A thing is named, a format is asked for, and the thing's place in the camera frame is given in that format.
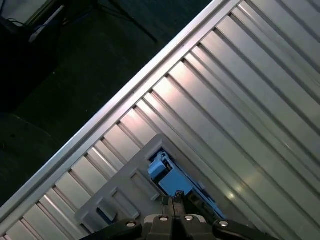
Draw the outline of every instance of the blue plastic part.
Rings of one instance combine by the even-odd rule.
[[[187,195],[192,191],[192,186],[182,173],[177,170],[171,170],[161,181],[159,181],[160,187],[171,197],[176,195],[176,191],[180,190]]]
[[[162,161],[155,160],[149,165],[148,173],[151,179],[154,180],[164,170],[166,170],[166,166],[162,163]]]
[[[202,200],[206,202],[222,219],[225,215],[216,205],[215,201],[210,198],[207,192],[188,176],[182,168],[174,164],[169,155],[164,150],[160,150],[154,158],[154,162],[149,165],[148,173],[152,180],[159,176],[164,170],[169,168],[169,173],[161,179],[158,184],[169,196],[174,196],[176,191],[184,191],[187,195],[192,190],[196,191]]]

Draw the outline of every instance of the blue object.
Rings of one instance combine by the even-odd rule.
[[[148,173],[152,180],[154,180],[160,173],[166,170],[166,166],[162,161],[154,161],[149,165]]]
[[[184,191],[184,195],[187,195],[193,189],[186,177],[177,169],[171,170],[159,181],[159,185],[171,197],[176,195],[177,190]]]
[[[226,217],[211,199],[208,193],[188,176],[181,167],[176,165],[164,150],[160,150],[154,158],[153,163],[149,165],[148,173],[152,180],[167,171],[162,179],[158,181],[159,186],[169,196],[175,196],[176,192],[183,191],[184,195],[188,195],[191,191],[195,191],[222,219]]]

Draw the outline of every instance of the corrugated metal surface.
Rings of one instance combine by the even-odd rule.
[[[160,53],[112,111],[97,114],[84,143],[0,233],[85,236],[74,213],[164,133],[257,227],[320,239],[319,9],[311,0],[214,1],[169,57]]]

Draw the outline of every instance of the small blue component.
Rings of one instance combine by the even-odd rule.
[[[192,186],[189,181],[181,174],[177,169],[171,170],[161,181],[159,181],[160,187],[171,197],[176,195],[176,191],[184,191],[184,195],[187,195],[192,191]]]
[[[149,165],[148,173],[152,180],[154,180],[160,173],[166,170],[166,166],[162,161],[155,160]]]
[[[175,196],[178,190],[188,195],[191,191],[196,191],[204,202],[206,202],[215,212],[224,219],[225,216],[220,211],[216,203],[203,190],[203,188],[194,182],[178,165],[174,164],[169,155],[164,150],[160,150],[154,158],[153,163],[149,165],[148,173],[152,180],[164,171],[167,174],[158,182],[159,186],[169,196]]]

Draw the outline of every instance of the dark floor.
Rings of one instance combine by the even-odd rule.
[[[69,15],[89,6],[74,2]],[[96,10],[62,29],[57,69],[14,113],[0,115],[0,206],[210,0],[117,2],[158,43],[132,22]]]

